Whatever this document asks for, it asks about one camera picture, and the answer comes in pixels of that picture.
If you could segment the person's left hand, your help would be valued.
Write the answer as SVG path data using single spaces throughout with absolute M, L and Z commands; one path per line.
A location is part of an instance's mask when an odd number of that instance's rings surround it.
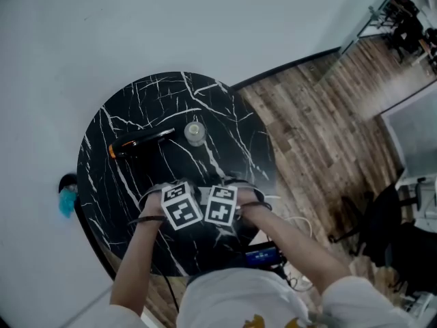
M 162 193 L 160 191 L 148 194 L 140 217 L 164 216 L 165 213 L 161 206 L 161 197 Z

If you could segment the person's right hand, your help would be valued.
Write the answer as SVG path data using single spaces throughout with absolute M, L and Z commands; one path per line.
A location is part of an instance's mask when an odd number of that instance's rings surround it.
M 257 198 L 254 190 L 252 189 L 238 189 L 236 209 L 241 210 L 242 208 L 260 206 L 262 203 Z

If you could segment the person's white shirt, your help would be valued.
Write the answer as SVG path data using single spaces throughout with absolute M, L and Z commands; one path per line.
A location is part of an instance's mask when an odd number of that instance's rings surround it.
M 409 328 L 409 320 L 364 278 L 348 276 L 322 293 L 322 314 L 309 318 L 300 297 L 276 274 L 226 269 L 192 281 L 176 328 Z

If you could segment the white cabinet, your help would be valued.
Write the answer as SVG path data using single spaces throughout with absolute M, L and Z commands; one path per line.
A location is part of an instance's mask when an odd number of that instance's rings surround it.
M 104 309 L 109 305 L 111 289 L 104 291 L 88 306 L 64 323 L 60 328 L 92 328 Z M 165 326 L 147 309 L 141 315 L 142 322 L 149 328 L 165 328 Z

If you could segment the black device with blue screen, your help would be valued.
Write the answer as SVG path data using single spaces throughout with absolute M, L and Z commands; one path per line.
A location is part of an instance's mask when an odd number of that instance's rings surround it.
M 276 247 L 250 249 L 244 256 L 246 265 L 253 268 L 271 267 L 283 263 L 283 256 Z

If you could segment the white desk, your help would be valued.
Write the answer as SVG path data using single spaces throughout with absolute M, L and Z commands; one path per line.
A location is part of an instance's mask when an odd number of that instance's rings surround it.
M 402 221 L 437 233 L 437 174 L 407 177 L 404 172 L 395 188 L 400 200 L 408 203 L 401 207 Z

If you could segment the person's right forearm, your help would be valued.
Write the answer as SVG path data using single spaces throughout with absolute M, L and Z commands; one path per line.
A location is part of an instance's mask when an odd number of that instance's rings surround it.
M 351 276 L 349 268 L 311 237 L 265 206 L 243 206 L 242 216 L 269 236 L 288 262 L 322 294 L 331 284 Z

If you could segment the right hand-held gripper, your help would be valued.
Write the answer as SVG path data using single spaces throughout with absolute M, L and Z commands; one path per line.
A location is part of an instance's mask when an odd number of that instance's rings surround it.
M 204 220 L 215 225 L 231 225 L 239 210 L 236 209 L 238 189 L 254 190 L 260 202 L 263 193 L 253 184 L 222 184 L 211 187 Z

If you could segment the glass door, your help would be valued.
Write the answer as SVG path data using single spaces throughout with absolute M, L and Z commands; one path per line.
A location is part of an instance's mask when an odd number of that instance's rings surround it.
M 389 0 L 358 0 L 353 2 L 353 8 L 358 10 L 358 20 L 342 42 L 341 48 L 339 49 L 340 57 L 347 53 L 358 41 L 370 22 L 379 17 L 388 2 Z

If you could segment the black metal rack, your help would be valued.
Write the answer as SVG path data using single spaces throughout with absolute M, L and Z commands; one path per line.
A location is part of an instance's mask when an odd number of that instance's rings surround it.
M 411 0 L 390 0 L 380 15 L 380 26 L 397 26 L 407 18 L 416 17 L 418 13 L 418 7 Z

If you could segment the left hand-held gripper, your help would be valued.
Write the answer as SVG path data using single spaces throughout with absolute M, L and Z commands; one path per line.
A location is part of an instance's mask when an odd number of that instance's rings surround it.
M 165 187 L 161 206 L 174 230 L 181 230 L 202 220 L 201 209 L 188 182 Z

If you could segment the black waste bin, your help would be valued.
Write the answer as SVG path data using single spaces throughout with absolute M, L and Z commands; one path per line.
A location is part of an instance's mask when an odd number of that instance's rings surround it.
M 61 191 L 64 188 L 69 189 L 70 187 L 74 187 L 76 185 L 77 185 L 76 174 L 73 174 L 73 173 L 66 174 L 59 181 L 58 192 L 61 193 Z

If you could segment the person's left forearm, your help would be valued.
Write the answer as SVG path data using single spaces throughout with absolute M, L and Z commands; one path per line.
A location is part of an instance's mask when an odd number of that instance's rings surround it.
M 161 221 L 138 223 L 119 266 L 112 287 L 110 304 L 142 315 L 146 304 L 153 248 Z

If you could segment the black office chair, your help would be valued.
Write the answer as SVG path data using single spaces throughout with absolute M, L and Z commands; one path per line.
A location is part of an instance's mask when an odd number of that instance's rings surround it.
M 395 28 L 391 36 L 391 47 L 399 56 L 399 63 L 404 60 L 402 50 L 409 54 L 422 50 L 429 55 L 429 64 L 437 74 L 437 29 L 424 30 L 423 25 L 416 16 L 407 16 Z
M 427 292 L 437 296 L 437 233 L 402 223 L 371 234 L 363 250 L 377 267 L 391 267 L 396 285 L 407 283 L 407 295 Z
M 357 234 L 358 243 L 355 250 L 350 250 L 350 255 L 357 256 L 362 252 L 363 255 L 375 260 L 379 256 L 383 257 L 393 231 L 401 223 L 401 205 L 394 184 L 385 188 L 378 197 L 370 191 L 364 196 L 367 205 L 363 212 L 349 197 L 341 198 L 343 205 L 353 212 L 358 223 L 338 238 L 329 235 L 328 240 L 330 243 L 338 243 Z

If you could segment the clear glass bottle gold cap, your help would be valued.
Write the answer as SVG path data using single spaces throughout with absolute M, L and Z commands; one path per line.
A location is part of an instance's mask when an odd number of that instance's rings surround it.
M 201 122 L 190 122 L 184 128 L 184 136 L 191 146 L 202 146 L 206 140 L 205 126 Z

